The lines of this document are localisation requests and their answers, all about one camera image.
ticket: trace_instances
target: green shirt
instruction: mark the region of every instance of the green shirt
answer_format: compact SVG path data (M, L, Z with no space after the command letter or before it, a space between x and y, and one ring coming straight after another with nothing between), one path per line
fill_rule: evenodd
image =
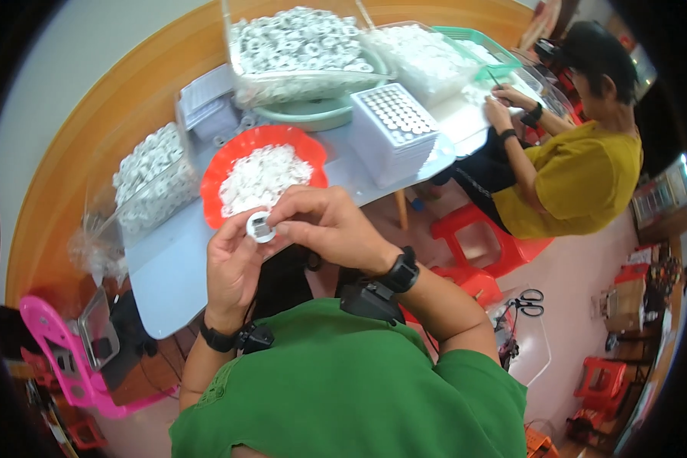
M317 299L260 320L268 350L219 369L171 426L173 456L524 458L526 387L469 350L433 365L405 325Z

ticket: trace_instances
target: orange wooden headboard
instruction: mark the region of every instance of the orange wooden headboard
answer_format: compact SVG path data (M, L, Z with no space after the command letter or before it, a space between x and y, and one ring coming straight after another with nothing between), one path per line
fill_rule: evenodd
M245 16L269 14L272 3L249 0ZM507 48L517 44L532 17L532 10L513 0L367 0L366 6L377 24L417 20L469 27ZM95 164L103 155L126 155L118 146L137 143L135 137L159 127L159 118L171 121L170 97L226 61L223 43L220 6L211 2L139 44L83 97L46 150L23 200L8 260L8 307L17 308L19 298L33 292L65 316L81 311L79 285L86 274L69 261L67 243L81 223L87 183L108 173ZM130 116L140 106L148 115Z

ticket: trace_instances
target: red plate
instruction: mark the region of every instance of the red plate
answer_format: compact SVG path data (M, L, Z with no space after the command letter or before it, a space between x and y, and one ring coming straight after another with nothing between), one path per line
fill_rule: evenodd
M221 183L229 176L234 168L234 161L244 158L257 148L269 144L289 144L295 148L295 155L311 164L310 186L327 188L328 178L323 171L326 161L326 150L305 132L297 127L288 125L263 125L243 132L216 153L206 173L202 178L203 217L212 229L219 229L226 220L221 215L223 203L219 198Z

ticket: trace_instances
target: yellow shirt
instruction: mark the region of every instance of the yellow shirt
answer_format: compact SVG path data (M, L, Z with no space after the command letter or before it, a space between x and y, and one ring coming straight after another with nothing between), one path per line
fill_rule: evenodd
M518 185L494 193L514 237L590 234L628 206L641 170L641 140L595 127L591 121L524 150L537 169L537 196L548 213L529 206Z

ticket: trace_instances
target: ear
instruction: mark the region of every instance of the ear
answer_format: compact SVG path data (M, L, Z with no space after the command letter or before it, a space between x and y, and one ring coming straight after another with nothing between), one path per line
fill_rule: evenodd
M614 101L618 96L616 83L608 75L601 76L601 89L605 100Z

